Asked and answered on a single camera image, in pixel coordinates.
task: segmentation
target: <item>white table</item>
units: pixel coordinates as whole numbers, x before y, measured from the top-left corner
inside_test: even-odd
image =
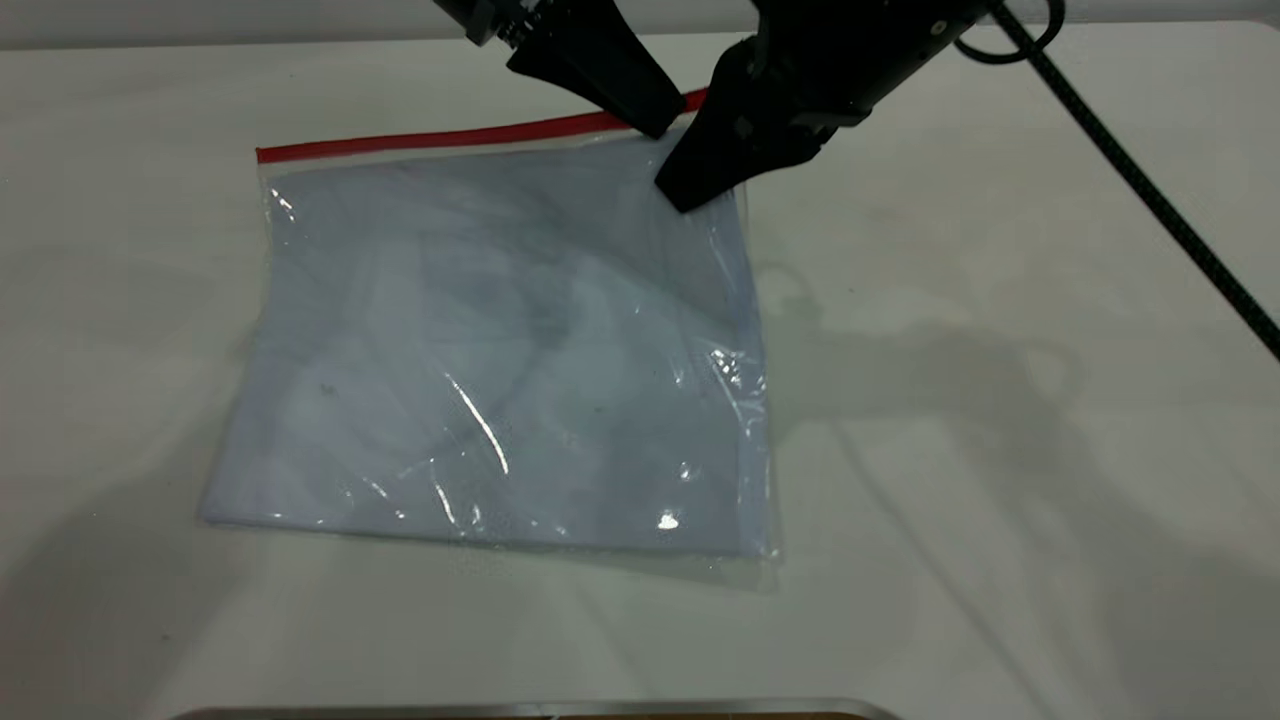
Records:
[[[731,40],[649,45],[689,88]],[[1070,27],[1052,54],[1280,311],[1280,33]],[[252,149],[588,109],[504,58],[0,54],[0,715],[1276,712],[1280,368],[1029,68],[954,53],[750,186],[774,569],[197,523],[262,300]]]

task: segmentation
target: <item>black cable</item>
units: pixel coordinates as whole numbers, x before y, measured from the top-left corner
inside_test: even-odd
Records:
[[[1036,40],[1036,47],[1039,47],[1041,50],[1048,47],[1048,44],[1053,42],[1053,38],[1057,37],[1059,32],[1061,32],[1065,22],[1066,0],[1048,0],[1048,27],[1046,27],[1044,33]],[[1019,47],[1014,53],[1005,54],[984,53],[965,44],[963,40],[956,40],[956,50],[959,50],[965,58],[977,60],[983,65],[1010,65],[1012,63],[1021,63],[1023,60],[1030,58],[1030,51],[1023,47]]]
[[[1059,6],[1060,10],[1055,14],[1053,8]],[[1062,0],[1050,0],[1050,22],[1052,18],[1065,15],[1061,10]],[[1143,201],[1151,214],[1160,220],[1160,224],[1169,231],[1174,241],[1190,256],[1196,266],[1204,273],[1213,287],[1217,288],[1222,297],[1231,304],[1231,307],[1240,315],[1253,334],[1262,341],[1262,345],[1271,351],[1271,355],[1280,361],[1280,328],[1276,327],[1275,320],[1267,315],[1266,310],[1258,305],[1258,301],[1253,299],[1248,290],[1240,284],[1240,281],[1235,279],[1231,270],[1219,260],[1217,255],[1210,246],[1204,242],[1201,236],[1192,229],[1187,219],[1183,218],[1181,213],[1165,197],[1165,193],[1160,191],[1147,177],[1147,173],[1142,172],[1142,168],[1134,163],[1133,158],[1125,151],[1124,147],[1116,141],[1111,131],[1102,124],[1102,120],[1093,114],[1093,110],[1084,102],[1084,100],[1075,92],[1071,83],[1062,77],[1057,67],[1052,60],[1048,59],[1043,53],[1043,46],[1047,45],[1044,37],[1041,42],[1032,40],[1032,36],[1027,32],[1018,18],[1005,6],[1002,0],[992,0],[988,5],[991,10],[991,17],[996,19],[996,23],[1005,31],[1014,45],[1018,46],[1018,53],[1010,55],[996,55],[997,61],[995,64],[1004,64],[1015,60],[1007,60],[1006,58],[1012,58],[1018,55],[1018,59],[1027,59],[1036,72],[1039,73],[1041,79],[1048,86],[1053,95],[1057,96],[1066,111],[1075,118],[1075,122],[1080,124],[1080,128],[1089,140],[1098,147],[1102,155],[1111,163],[1111,167],[1120,173],[1129,187],[1133,188],[1138,197]],[[1050,31],[1046,31],[1044,36],[1052,40]],[[960,51],[965,55],[977,59],[979,63],[988,63],[982,59],[986,53],[975,51],[972,47],[963,46]]]

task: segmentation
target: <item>light blue cloth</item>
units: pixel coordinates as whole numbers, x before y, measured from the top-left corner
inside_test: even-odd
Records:
[[[737,208],[676,141],[294,172],[215,523],[759,556],[764,364]]]

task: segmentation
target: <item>red zipper seal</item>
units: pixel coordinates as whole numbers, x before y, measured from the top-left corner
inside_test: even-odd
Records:
[[[703,101],[705,99],[705,87],[692,92],[686,92],[685,111],[696,111],[703,106]],[[343,155],[383,152],[385,150],[422,150],[430,147],[463,147],[467,145],[530,142],[535,140],[552,140],[556,137],[571,137],[575,135],[588,135],[593,132],[607,132],[626,128],[627,124],[622,120],[608,113],[599,111],[495,128],[384,135],[380,137],[353,137],[349,140],[282,145],[279,147],[259,147],[257,164],[269,165],[271,163],[289,163],[293,160],[340,158]]]

